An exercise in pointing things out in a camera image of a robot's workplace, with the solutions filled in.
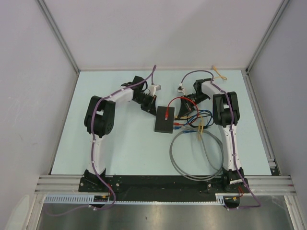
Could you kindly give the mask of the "black network switch box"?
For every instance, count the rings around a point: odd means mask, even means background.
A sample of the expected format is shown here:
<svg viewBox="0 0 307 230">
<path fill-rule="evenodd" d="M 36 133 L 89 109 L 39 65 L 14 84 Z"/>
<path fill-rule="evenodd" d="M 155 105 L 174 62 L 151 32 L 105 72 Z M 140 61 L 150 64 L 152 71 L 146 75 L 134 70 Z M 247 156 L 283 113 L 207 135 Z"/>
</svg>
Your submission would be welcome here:
<svg viewBox="0 0 307 230">
<path fill-rule="evenodd" d="M 154 131 L 158 133 L 173 133 L 174 107 L 158 106 L 156 112 Z"/>
</svg>

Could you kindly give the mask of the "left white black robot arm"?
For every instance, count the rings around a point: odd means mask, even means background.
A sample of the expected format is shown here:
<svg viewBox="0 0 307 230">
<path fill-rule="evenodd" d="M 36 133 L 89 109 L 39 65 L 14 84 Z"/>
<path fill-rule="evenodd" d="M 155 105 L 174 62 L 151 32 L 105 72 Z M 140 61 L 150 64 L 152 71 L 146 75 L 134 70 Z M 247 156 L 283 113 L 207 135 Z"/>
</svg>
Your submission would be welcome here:
<svg viewBox="0 0 307 230">
<path fill-rule="evenodd" d="M 95 191 L 102 191 L 106 186 L 106 180 L 101 177 L 106 170 L 103 162 L 104 155 L 101 150 L 106 135 L 110 134 L 115 122 L 115 110 L 124 103 L 134 101 L 141 109 L 152 115 L 156 115 L 156 92 L 161 86 L 135 76 L 133 81 L 124 83 L 121 88 L 107 97 L 92 96 L 84 118 L 87 132 L 92 135 L 90 163 L 84 172 L 85 181 Z"/>
</svg>

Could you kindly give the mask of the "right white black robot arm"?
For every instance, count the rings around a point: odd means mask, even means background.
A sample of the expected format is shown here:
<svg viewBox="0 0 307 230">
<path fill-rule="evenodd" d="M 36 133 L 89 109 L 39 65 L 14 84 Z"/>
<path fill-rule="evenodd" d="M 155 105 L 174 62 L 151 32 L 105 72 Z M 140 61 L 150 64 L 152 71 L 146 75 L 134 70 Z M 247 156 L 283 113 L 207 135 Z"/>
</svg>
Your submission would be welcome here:
<svg viewBox="0 0 307 230">
<path fill-rule="evenodd" d="M 211 100 L 213 122 L 220 130 L 224 153 L 221 186 L 226 192 L 233 192 L 244 178 L 236 140 L 240 119 L 237 94 L 226 92 L 211 79 L 196 80 L 193 87 L 195 93 L 180 98 L 178 117 L 189 115 L 196 110 L 197 104 Z"/>
</svg>

